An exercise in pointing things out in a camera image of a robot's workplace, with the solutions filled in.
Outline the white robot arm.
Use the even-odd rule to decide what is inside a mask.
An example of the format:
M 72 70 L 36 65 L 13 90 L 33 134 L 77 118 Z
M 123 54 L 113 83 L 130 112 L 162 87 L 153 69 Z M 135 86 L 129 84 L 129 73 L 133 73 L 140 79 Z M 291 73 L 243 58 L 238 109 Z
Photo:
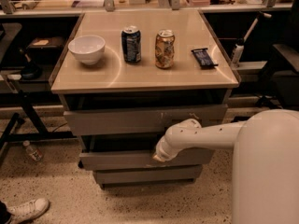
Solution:
M 160 162 L 173 160 L 188 148 L 230 149 L 244 121 L 202 127 L 196 119 L 186 119 L 169 127 L 158 141 L 153 159 Z

